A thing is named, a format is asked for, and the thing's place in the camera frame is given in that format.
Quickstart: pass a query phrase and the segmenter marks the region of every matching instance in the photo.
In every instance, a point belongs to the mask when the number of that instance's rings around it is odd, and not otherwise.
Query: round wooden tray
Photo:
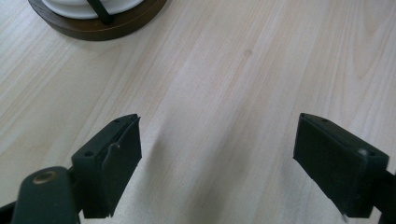
[[[138,6],[114,15],[114,21],[103,24],[99,19],[75,20],[52,12],[41,0],[29,0],[35,12],[52,28],[71,37],[101,41],[119,38],[136,31],[151,21],[166,0],[145,0]]]

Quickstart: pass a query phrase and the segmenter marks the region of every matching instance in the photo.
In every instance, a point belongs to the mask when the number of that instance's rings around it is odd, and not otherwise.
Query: wood grain
[[[1,204],[131,113],[143,159],[115,216],[84,223],[344,223],[292,159],[302,112],[396,170],[392,0],[168,0],[143,29],[101,43],[4,0],[0,40]]]

